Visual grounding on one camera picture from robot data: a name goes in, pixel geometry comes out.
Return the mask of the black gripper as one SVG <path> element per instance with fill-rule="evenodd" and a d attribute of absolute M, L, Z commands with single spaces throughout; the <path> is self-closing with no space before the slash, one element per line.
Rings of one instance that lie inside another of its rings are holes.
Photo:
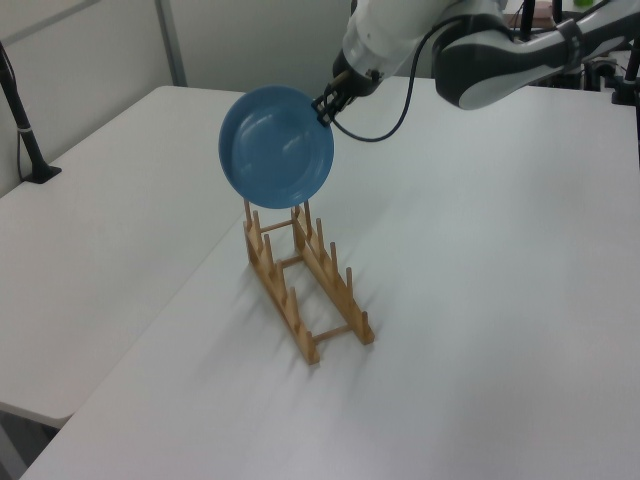
<path fill-rule="evenodd" d="M 349 106 L 354 98 L 373 94 L 382 83 L 382 75 L 374 70 L 371 74 L 358 73 L 340 51 L 332 66 L 332 90 L 327 96 L 315 98 L 311 104 L 322 126 L 330 126 L 336 114 Z"/>

